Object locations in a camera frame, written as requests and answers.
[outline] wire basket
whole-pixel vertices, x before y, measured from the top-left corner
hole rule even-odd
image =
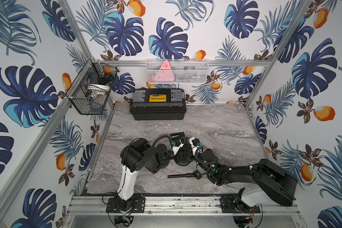
[[[148,83],[153,84],[202,84],[209,70],[205,59],[168,59],[171,70],[160,70],[166,59],[148,59]]]
[[[104,63],[92,63],[80,86],[70,98],[81,115],[101,115],[104,112],[118,68]]]

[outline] mounting plate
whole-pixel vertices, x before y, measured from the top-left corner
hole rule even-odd
[[[146,199],[144,197],[134,197],[132,200],[132,214],[134,213],[143,213],[144,205],[146,203]],[[115,198],[109,198],[108,205],[106,206],[107,213],[124,213],[120,211],[116,207]]]

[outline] black wire basket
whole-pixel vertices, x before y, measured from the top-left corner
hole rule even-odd
[[[92,63],[80,86],[70,98],[81,115],[101,115],[104,112],[118,72],[116,67],[104,63]]]

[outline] wall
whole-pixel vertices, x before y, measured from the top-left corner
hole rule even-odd
[[[270,59],[299,2],[69,0],[93,57],[114,61]],[[211,80],[203,85],[153,85],[147,84],[144,67],[120,67],[123,77],[118,82],[120,87],[128,84],[128,89],[113,89],[111,98],[126,102],[134,88],[180,87],[192,97],[189,102],[245,102],[262,70],[253,66],[210,67]]]
[[[248,108],[269,158],[298,179],[296,203],[307,227],[337,228],[342,227],[342,1],[316,2],[290,39],[306,44],[291,60],[274,65]]]
[[[0,0],[0,192],[85,64],[49,2]]]

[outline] tropical wallpaper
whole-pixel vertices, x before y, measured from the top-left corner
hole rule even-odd
[[[210,67],[204,84],[151,84],[144,67],[119,67],[111,99],[137,88],[182,88],[189,103],[244,103],[302,0],[69,0],[93,57],[100,60],[254,60]],[[291,58],[290,52],[285,58]]]
[[[307,227],[342,227],[342,0],[314,0],[248,112],[298,180]]]
[[[0,0],[0,192],[85,63],[57,1]],[[12,205],[7,227],[61,222],[63,206],[78,194],[106,115],[78,120],[70,109],[51,138],[51,150],[43,153]],[[54,173],[56,180],[50,181]]]

